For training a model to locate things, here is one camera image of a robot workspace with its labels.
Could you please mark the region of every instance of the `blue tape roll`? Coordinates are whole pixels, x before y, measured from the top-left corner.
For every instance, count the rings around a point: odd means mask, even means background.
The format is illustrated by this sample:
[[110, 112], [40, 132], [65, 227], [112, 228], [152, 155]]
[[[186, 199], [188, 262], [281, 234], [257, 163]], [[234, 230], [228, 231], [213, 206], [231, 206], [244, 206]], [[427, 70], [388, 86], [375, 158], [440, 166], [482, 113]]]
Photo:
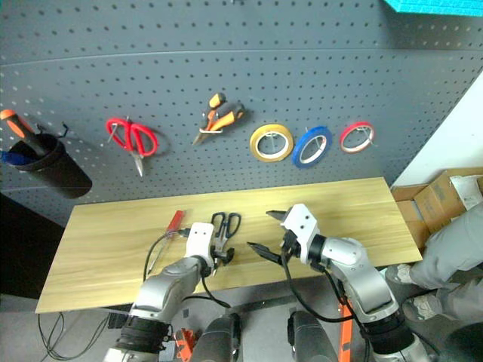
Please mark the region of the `blue tape roll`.
[[[317, 152], [312, 156], [302, 159], [303, 151], [309, 143], [315, 142], [315, 138], [320, 145]], [[298, 168], [309, 168], [320, 162], [327, 154], [332, 144], [332, 134], [328, 128], [324, 126], [314, 127], [305, 133], [295, 145], [294, 153], [292, 153], [292, 162]]]

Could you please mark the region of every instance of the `shoe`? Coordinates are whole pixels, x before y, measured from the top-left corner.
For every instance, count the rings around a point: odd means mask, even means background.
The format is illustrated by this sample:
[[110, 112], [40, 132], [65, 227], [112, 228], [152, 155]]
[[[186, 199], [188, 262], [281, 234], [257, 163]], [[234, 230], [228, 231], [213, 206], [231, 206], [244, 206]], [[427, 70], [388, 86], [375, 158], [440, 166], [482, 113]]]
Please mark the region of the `shoe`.
[[427, 321], [441, 314], [441, 304], [436, 298], [436, 292], [408, 299], [402, 303], [402, 311], [407, 319], [414, 322]]
[[397, 284], [416, 284], [409, 275], [410, 270], [408, 264], [391, 265], [386, 270], [386, 279]]

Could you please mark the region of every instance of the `white wall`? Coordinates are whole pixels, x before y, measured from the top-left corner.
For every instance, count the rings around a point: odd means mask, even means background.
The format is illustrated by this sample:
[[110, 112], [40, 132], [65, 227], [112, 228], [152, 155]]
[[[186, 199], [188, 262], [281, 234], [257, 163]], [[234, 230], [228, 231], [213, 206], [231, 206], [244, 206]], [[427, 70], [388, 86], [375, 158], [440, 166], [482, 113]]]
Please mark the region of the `white wall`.
[[427, 183], [446, 168], [483, 166], [483, 73], [394, 186]]

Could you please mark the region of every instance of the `blue object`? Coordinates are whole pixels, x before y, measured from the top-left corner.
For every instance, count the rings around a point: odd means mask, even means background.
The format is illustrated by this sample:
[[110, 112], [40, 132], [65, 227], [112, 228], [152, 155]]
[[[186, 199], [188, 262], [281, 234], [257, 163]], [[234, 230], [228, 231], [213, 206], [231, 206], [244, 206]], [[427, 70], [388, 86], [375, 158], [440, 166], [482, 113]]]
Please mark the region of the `blue object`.
[[399, 13], [483, 17], [483, 0], [386, 0]]
[[[318, 142], [318, 150], [308, 158], [302, 158], [303, 152], [311, 142]], [[314, 127], [308, 130], [295, 145], [292, 153], [292, 162], [298, 168], [309, 168], [320, 162], [327, 154], [332, 144], [332, 134], [324, 126]]]
[[31, 164], [34, 162], [31, 158], [25, 157], [20, 153], [12, 153], [6, 151], [0, 151], [2, 153], [1, 160], [6, 164], [12, 164], [14, 166], [20, 166], [22, 164]]

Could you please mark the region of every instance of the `gray pegboard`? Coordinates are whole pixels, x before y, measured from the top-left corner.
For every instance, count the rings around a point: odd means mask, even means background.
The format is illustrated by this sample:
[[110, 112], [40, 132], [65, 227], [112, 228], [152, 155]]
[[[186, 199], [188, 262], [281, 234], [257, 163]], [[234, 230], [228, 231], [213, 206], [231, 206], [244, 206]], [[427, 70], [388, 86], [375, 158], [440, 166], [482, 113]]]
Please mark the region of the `gray pegboard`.
[[[480, 73], [482, 26], [396, 14], [384, 2], [4, 2], [0, 106], [53, 133], [68, 124], [64, 143], [94, 187], [67, 201], [2, 165], [2, 192], [65, 225], [77, 203], [381, 175], [391, 183]], [[249, 113], [192, 147], [216, 91]], [[126, 115], [161, 143], [143, 179], [106, 144], [106, 119]], [[375, 126], [376, 145], [344, 154], [338, 137], [359, 120]], [[290, 158], [260, 162], [248, 140], [272, 122], [296, 140], [328, 126], [334, 144], [308, 170]], [[7, 149], [14, 140], [2, 128]]]

